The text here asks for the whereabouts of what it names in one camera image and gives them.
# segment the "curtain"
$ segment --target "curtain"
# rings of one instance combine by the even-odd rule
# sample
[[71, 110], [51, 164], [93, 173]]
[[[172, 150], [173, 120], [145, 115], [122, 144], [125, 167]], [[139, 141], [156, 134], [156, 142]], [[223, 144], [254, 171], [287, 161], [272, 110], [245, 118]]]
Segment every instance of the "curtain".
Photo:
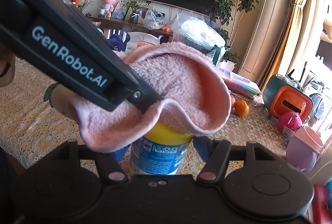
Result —
[[317, 52], [325, 18], [324, 3], [325, 0], [307, 0], [303, 9], [300, 37], [287, 70], [289, 73], [292, 69], [295, 69], [293, 74], [295, 80], [300, 79], [305, 62], [309, 62]]
[[289, 16], [281, 38], [276, 45], [276, 52], [273, 54], [270, 64], [267, 65], [265, 72], [261, 74], [259, 87], [263, 91], [271, 76], [282, 71], [281, 74], [286, 74], [288, 67], [293, 58], [293, 54], [298, 42], [302, 18], [303, 7], [306, 0], [290, 0], [292, 5], [289, 9]]
[[296, 2], [293, 5], [295, 11], [294, 11], [294, 17], [292, 19], [291, 28], [289, 31], [289, 35], [287, 38], [285, 50], [283, 52], [283, 57], [280, 62], [278, 73], [286, 76], [288, 72], [288, 69], [291, 67], [291, 62], [293, 58], [296, 58], [297, 56], [297, 44], [301, 32], [302, 27], [302, 21], [303, 21], [303, 8], [305, 6], [305, 3], [307, 0], [296, 0]]

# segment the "table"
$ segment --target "table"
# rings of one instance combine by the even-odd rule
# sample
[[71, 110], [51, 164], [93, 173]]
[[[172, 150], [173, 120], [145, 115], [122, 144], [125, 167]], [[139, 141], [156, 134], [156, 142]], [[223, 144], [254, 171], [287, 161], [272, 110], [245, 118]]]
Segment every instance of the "table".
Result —
[[128, 25], [134, 28], [137, 28], [139, 31], [142, 32], [148, 32], [149, 34], [159, 36], [159, 35], [164, 35], [167, 38], [167, 41], [169, 40], [169, 37], [173, 36], [172, 32], [165, 32], [163, 30], [149, 30], [143, 26], [143, 24], [135, 24], [131, 23], [126, 20], [122, 19], [114, 19], [114, 18], [106, 18], [106, 17], [88, 17], [89, 20], [91, 21], [100, 21], [101, 25], [99, 27], [106, 28], [106, 29], [116, 29], [116, 30], [123, 30], [124, 25]]
[[[13, 83], [0, 88], [0, 147], [25, 168], [68, 139], [76, 139], [83, 144], [77, 124], [43, 101], [45, 90], [52, 83], [54, 81], [38, 69], [16, 59]], [[210, 138], [227, 139], [234, 145], [245, 145], [249, 140], [256, 140], [273, 153], [285, 156], [284, 137], [278, 131], [276, 122], [268, 120], [268, 113], [262, 107], [254, 107], [253, 102], [248, 104], [250, 113], [247, 117], [240, 118], [232, 113], [225, 126]], [[129, 152], [121, 164], [129, 173]], [[193, 174], [196, 177], [204, 164], [190, 145], [178, 174]], [[83, 160], [81, 165], [97, 173], [94, 161]], [[228, 172], [242, 165], [242, 161], [233, 161]]]

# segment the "yellow and blue can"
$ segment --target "yellow and blue can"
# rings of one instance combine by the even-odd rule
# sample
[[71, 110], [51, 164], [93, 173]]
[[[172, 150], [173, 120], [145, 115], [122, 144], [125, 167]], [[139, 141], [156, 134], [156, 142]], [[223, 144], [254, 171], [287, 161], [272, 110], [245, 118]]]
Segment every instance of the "yellow and blue can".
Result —
[[157, 123], [132, 143], [130, 158], [135, 174], [173, 175], [177, 172], [192, 136]]

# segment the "yellow lid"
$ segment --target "yellow lid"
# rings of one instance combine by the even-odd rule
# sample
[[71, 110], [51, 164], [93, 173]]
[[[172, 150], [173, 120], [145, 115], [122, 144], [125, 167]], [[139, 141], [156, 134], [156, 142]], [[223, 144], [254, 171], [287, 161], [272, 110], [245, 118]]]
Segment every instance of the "yellow lid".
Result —
[[145, 137], [152, 142], [164, 145], [185, 144], [193, 138], [193, 136], [175, 131], [165, 126], [163, 123], [157, 123]]

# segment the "pink teddy bear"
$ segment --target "pink teddy bear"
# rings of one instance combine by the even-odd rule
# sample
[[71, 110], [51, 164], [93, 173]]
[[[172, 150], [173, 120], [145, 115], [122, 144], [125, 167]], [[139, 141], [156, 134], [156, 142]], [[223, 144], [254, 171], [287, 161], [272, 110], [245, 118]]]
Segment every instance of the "pink teddy bear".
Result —
[[116, 0], [105, 0], [105, 4], [103, 4], [103, 9], [106, 9], [106, 13], [109, 14], [114, 11], [113, 4], [116, 2]]

